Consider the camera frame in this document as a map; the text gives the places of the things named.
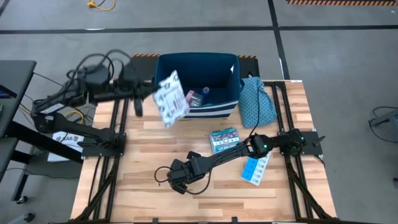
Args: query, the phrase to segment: blue fabric bin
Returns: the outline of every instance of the blue fabric bin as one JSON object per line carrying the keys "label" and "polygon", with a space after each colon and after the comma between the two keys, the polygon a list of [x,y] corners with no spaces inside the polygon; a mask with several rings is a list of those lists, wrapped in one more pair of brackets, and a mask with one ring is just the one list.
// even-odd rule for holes
{"label": "blue fabric bin", "polygon": [[184,94],[190,90],[201,94],[204,87],[210,92],[203,105],[190,107],[184,119],[227,118],[238,104],[239,60],[233,54],[221,53],[176,53],[161,55],[157,61],[155,84],[178,72]]}

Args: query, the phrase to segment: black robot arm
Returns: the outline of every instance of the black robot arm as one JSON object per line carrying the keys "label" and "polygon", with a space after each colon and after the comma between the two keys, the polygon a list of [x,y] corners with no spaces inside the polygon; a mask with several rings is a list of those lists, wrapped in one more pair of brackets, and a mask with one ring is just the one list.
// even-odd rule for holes
{"label": "black robot arm", "polygon": [[[120,50],[111,50],[106,55],[93,54],[91,56],[103,56],[112,61],[108,55]],[[43,100],[35,100],[30,113],[36,129],[41,133],[54,133],[65,131],[67,133],[78,134],[95,140],[95,144],[109,146],[115,143],[117,134],[113,129],[96,129],[82,124],[68,121],[58,113],[64,107],[75,108],[77,106],[121,99],[134,100],[134,109],[137,116],[142,116],[142,101],[150,94],[157,91],[159,87],[147,83],[138,78],[134,71],[134,64],[130,60],[123,64],[118,78],[113,78],[113,71],[109,71],[102,60],[97,65],[82,67],[82,63],[89,58],[82,60],[75,70],[67,73],[69,81],[64,83],[61,89],[53,95]]]}
{"label": "black robot arm", "polygon": [[167,181],[171,188],[180,194],[184,194],[187,192],[187,184],[204,178],[214,167],[225,162],[244,156],[259,159],[265,157],[275,147],[289,147],[293,151],[299,152],[304,145],[305,140],[298,129],[292,129],[273,138],[263,134],[255,134],[235,147],[209,157],[191,151],[188,153],[187,162],[175,159],[167,173]]}

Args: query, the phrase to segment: wooden table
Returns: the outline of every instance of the wooden table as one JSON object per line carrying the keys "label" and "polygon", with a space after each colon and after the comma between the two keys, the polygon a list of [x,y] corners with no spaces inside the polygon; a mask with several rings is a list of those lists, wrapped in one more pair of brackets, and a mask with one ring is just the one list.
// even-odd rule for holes
{"label": "wooden table", "polygon": [[[303,83],[286,81],[286,87],[295,127],[302,131],[311,130],[313,123]],[[272,99],[271,88],[265,87],[265,90]],[[286,122],[282,93],[279,92],[278,95]],[[95,127],[109,126],[112,107],[113,103],[98,105],[94,118]],[[180,195],[174,192],[168,183],[159,186],[154,180],[156,168],[169,166],[174,159],[186,161],[189,151],[198,152],[203,156],[212,155],[208,139],[211,131],[234,127],[238,129],[241,139],[246,138],[250,129],[242,127],[238,106],[228,119],[178,121],[169,129],[164,128],[151,96],[144,101],[143,107],[144,117],[137,118],[134,116],[132,103],[129,105],[126,125],[128,143],[120,160],[112,222],[151,222],[152,218],[159,218],[160,222],[230,222],[234,216],[237,216],[240,222],[295,220],[285,162],[279,154],[279,149],[272,151],[261,185],[258,187],[241,179],[247,161],[245,157],[215,168],[209,188],[201,195]],[[258,127],[256,132],[275,136],[278,132],[277,121]],[[302,160],[309,191],[327,213],[335,216],[322,163],[314,156],[302,156]],[[96,157],[84,161],[72,218],[79,215],[88,203],[96,161]],[[99,173],[100,171],[96,177],[94,192],[98,186]],[[165,173],[166,170],[159,172],[159,178],[165,177]],[[206,182],[207,176],[188,185],[188,189],[197,192],[204,188]],[[305,207],[299,190],[298,198],[304,217]],[[105,200],[99,217],[104,217],[104,205]]]}

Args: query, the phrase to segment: concrete floor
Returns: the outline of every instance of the concrete floor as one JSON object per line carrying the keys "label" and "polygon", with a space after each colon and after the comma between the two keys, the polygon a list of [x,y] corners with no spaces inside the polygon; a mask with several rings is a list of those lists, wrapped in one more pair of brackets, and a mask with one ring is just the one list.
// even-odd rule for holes
{"label": "concrete floor", "polygon": [[[398,24],[396,7],[274,2],[280,26]],[[100,12],[87,9],[81,0],[11,0],[0,17],[0,30],[272,25],[267,1],[261,0],[116,3],[113,11]],[[398,190],[392,178],[398,177],[398,147],[374,137],[368,119],[374,107],[397,106],[398,30],[281,31],[281,36],[290,77],[304,81],[315,127],[326,136],[322,147],[338,216],[396,223]],[[66,71],[85,55],[114,48],[129,53],[257,55],[263,79],[282,78],[273,31],[0,35],[1,60],[36,60],[35,71],[58,82],[66,81]],[[43,98],[57,88],[34,77],[27,94]],[[30,125],[20,113],[15,120]],[[377,131],[392,137],[384,128]],[[30,146],[20,144],[18,149],[29,151]],[[0,184],[0,220],[9,221],[25,212],[36,213],[33,223],[68,220],[78,180],[29,177],[24,195],[31,201],[16,205],[9,199],[19,175],[18,170],[9,171]]]}

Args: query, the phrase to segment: caster wheel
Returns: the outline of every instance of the caster wheel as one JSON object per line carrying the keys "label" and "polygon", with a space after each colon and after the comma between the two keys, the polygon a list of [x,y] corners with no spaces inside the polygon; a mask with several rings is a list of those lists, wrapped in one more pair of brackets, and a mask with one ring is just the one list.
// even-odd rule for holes
{"label": "caster wheel", "polygon": [[31,222],[33,219],[35,219],[35,214],[33,214],[33,213],[28,213],[27,215],[26,215],[26,217],[25,217],[25,221],[26,222]]}
{"label": "caster wheel", "polygon": [[17,204],[18,205],[20,205],[20,204],[22,204],[22,203],[25,203],[25,202],[27,202],[27,197],[26,196],[22,196],[18,201],[17,201]]}

